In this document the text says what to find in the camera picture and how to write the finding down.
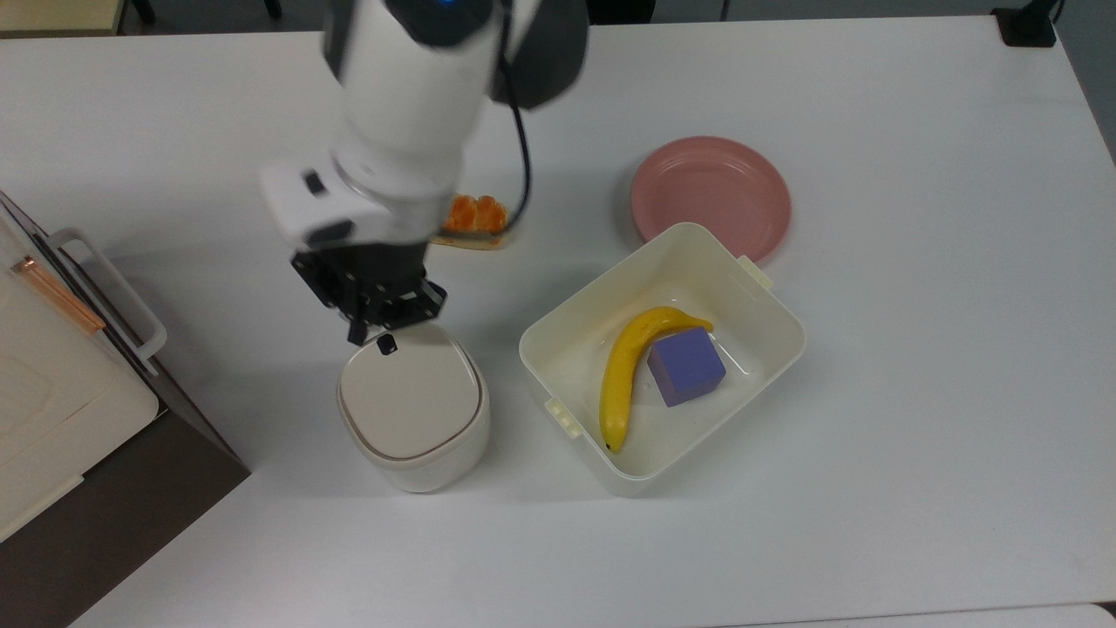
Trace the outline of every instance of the purple block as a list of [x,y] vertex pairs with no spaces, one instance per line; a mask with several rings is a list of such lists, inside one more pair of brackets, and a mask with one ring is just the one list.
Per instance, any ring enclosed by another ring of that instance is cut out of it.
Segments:
[[713,393],[724,379],[724,365],[703,328],[655,341],[647,366],[667,407]]

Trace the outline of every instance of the white table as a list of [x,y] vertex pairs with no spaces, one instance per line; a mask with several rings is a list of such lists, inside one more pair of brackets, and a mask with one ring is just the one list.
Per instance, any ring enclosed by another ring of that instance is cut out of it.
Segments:
[[[253,475],[84,626],[700,626],[1116,599],[1116,168],[1062,49],[991,18],[596,29],[528,116],[531,214],[432,251],[493,393],[479,467],[392,490],[349,442],[352,349],[254,170],[321,142],[311,33],[0,41],[0,186],[86,228]],[[766,264],[810,336],[740,421],[609,497],[532,406],[520,334],[634,249],[629,175],[709,133],[783,173]],[[462,190],[514,197],[491,107]]]
[[1112,628],[1113,626],[1116,626],[1116,619],[1100,607],[1071,605],[769,624],[756,628]]

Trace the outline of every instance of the yellow banana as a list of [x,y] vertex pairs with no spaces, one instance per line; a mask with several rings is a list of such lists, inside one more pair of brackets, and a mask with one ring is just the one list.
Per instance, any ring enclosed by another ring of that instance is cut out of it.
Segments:
[[613,454],[619,454],[627,437],[628,416],[632,414],[632,383],[643,350],[655,337],[691,328],[713,331],[712,323],[695,319],[676,307],[652,307],[632,319],[616,339],[600,385],[600,435],[605,437],[605,447]]

